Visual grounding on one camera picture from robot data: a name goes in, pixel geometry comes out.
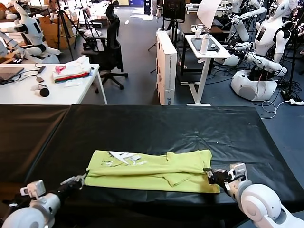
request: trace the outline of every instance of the gray carpet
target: gray carpet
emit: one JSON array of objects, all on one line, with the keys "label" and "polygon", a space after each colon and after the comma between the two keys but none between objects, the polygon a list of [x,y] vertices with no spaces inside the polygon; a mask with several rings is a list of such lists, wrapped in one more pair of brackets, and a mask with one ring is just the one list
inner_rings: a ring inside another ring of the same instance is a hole
[{"label": "gray carpet", "polygon": [[[141,18],[130,17],[133,15],[131,7],[120,7],[118,16],[120,17],[120,33],[118,40],[122,46],[124,71],[129,73],[129,78],[119,77],[118,80],[124,85],[124,90],[120,90],[117,85],[111,81],[104,85],[105,94],[110,105],[158,105],[159,101],[155,93],[156,73],[150,74],[155,69],[156,49],[153,47],[150,52],[148,48],[155,43],[155,32],[162,26],[162,20],[158,22],[142,20]],[[78,39],[74,56],[80,56],[82,50],[82,40]],[[61,56],[61,62],[70,61],[68,51],[64,51]],[[191,50],[187,52],[186,64],[188,66],[196,65],[196,59]],[[295,66],[294,80],[304,85],[304,76],[298,74],[303,69],[301,60],[297,60]],[[210,76],[207,83],[221,81],[227,77]],[[253,106],[252,102],[238,97],[230,89],[230,80],[207,85],[204,90],[202,103],[211,103],[212,105],[240,105]],[[304,99],[304,92],[299,94]],[[187,86],[180,86],[176,83],[175,104],[185,105],[193,102],[190,90]],[[275,100],[278,105],[282,102],[279,95]],[[102,105],[102,100],[94,93],[94,87],[90,89],[84,99],[84,104]],[[261,117],[269,117],[272,114],[265,112],[260,106],[254,106]],[[304,187],[304,107],[290,106],[282,104],[276,114],[276,117],[270,120],[263,120],[266,128],[271,134],[281,154],[291,168],[293,174]]]}]

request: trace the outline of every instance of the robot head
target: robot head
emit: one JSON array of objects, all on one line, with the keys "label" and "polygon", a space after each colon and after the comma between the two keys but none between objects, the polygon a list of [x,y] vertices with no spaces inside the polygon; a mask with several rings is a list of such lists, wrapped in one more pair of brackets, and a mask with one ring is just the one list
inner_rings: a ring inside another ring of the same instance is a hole
[{"label": "robot head", "polygon": [[22,2],[22,1],[15,1],[14,3],[14,7],[16,9],[16,11],[23,16],[28,16],[28,13],[24,10],[24,8],[26,8],[27,4]]},{"label": "robot head", "polygon": [[271,19],[281,17],[288,10],[289,0],[276,0],[270,6],[269,17]]}]

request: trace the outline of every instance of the black ball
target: black ball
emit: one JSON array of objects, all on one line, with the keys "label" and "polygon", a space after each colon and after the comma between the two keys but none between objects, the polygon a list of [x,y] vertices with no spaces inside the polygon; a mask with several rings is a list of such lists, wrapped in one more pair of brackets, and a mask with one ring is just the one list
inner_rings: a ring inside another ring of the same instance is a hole
[{"label": "black ball", "polygon": [[40,89],[40,95],[42,97],[47,97],[49,95],[49,90],[47,88]]}]

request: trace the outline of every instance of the cardboard box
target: cardboard box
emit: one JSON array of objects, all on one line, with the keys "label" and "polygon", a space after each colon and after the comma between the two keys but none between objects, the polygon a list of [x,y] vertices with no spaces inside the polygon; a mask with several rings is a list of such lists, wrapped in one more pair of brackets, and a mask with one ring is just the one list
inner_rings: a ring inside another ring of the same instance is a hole
[{"label": "cardboard box", "polygon": [[[51,23],[49,17],[39,18],[40,20],[40,27],[43,31],[43,35],[46,39],[46,42],[49,47],[51,48],[58,48],[58,38],[57,38],[57,19],[54,19],[53,23]],[[66,26],[68,28],[68,32],[71,35],[69,39],[70,45],[75,43],[75,36],[72,30],[72,24],[69,22],[67,18],[65,18]],[[67,38],[65,37],[65,32],[62,26],[62,21],[60,21],[60,50],[64,50],[68,48]]]},{"label": "cardboard box", "polygon": [[14,59],[13,53],[8,53],[5,57],[0,57],[0,64],[11,64]]},{"label": "cardboard box", "polygon": [[173,105],[177,51],[166,31],[156,33],[156,88],[161,105]]}]

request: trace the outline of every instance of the black tablecloth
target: black tablecloth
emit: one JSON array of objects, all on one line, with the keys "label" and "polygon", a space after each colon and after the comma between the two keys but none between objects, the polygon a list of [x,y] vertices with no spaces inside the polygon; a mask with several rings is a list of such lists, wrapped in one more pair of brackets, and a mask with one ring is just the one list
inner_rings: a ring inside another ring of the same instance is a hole
[{"label": "black tablecloth", "polygon": [[0,182],[24,182],[68,108],[0,105]]},{"label": "black tablecloth", "polygon": [[[56,188],[82,173],[95,150],[161,155],[203,149],[211,150],[213,168],[243,162],[250,180],[271,187],[289,210],[302,207],[303,189],[252,107],[73,105],[28,181],[43,179],[47,189]],[[154,214],[168,213],[164,206],[225,208],[226,213],[237,209],[223,191],[216,195],[86,186],[79,194],[98,203],[160,206]]]}]

